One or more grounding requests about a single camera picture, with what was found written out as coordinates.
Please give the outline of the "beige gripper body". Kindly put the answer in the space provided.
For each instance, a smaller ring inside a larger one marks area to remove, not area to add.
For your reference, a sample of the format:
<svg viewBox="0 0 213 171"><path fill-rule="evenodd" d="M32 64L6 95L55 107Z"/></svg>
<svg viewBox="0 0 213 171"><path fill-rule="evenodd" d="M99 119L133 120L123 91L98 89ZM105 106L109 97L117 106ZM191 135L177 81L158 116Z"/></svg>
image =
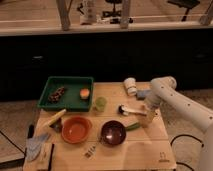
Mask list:
<svg viewBox="0 0 213 171"><path fill-rule="evenodd" d="M148 127L156 116L156 112L145 105L142 106L142 112L145 113L145 116L141 116L139 122L143 127Z"/></svg>

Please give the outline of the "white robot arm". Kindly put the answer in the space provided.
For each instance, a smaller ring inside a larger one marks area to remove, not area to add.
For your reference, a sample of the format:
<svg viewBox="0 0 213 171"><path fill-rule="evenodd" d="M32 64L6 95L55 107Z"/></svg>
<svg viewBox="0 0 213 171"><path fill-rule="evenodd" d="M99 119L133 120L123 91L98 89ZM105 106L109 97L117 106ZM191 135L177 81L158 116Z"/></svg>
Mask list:
<svg viewBox="0 0 213 171"><path fill-rule="evenodd" d="M203 147L195 171L213 171L213 110L177 92L176 87L176 79L172 76L152 79L150 92L144 100L145 108L154 111L165 101L202 131Z"/></svg>

